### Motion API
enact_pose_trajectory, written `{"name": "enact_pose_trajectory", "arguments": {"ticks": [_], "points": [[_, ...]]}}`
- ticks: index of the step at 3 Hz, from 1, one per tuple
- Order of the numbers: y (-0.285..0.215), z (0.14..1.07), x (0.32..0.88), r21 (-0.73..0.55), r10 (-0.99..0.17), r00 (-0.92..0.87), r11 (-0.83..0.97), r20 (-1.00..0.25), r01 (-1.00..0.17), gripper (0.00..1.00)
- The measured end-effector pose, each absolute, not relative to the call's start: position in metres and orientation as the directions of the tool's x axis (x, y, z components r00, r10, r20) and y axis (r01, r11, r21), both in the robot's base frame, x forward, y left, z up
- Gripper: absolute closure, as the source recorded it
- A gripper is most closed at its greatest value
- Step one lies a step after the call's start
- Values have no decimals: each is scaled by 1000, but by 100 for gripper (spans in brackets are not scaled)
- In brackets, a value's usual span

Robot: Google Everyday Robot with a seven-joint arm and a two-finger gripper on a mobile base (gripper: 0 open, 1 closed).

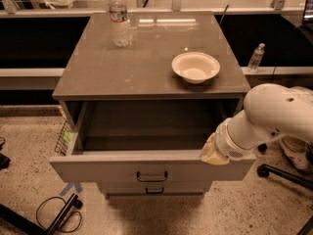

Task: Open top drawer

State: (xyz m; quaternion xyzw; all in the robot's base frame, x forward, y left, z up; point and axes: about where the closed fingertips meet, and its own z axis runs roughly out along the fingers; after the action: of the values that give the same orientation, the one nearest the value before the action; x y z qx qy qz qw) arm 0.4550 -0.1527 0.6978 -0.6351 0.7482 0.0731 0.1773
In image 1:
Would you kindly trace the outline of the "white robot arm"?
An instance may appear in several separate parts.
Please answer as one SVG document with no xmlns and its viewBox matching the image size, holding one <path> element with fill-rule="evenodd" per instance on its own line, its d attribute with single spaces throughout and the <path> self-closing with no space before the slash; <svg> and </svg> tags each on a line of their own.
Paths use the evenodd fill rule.
<svg viewBox="0 0 313 235">
<path fill-rule="evenodd" d="M 221 122 L 204 143 L 201 160 L 226 165 L 250 156 L 257 146 L 291 137 L 313 141 L 313 91 L 264 83 L 250 89 L 244 108 Z"/>
</svg>

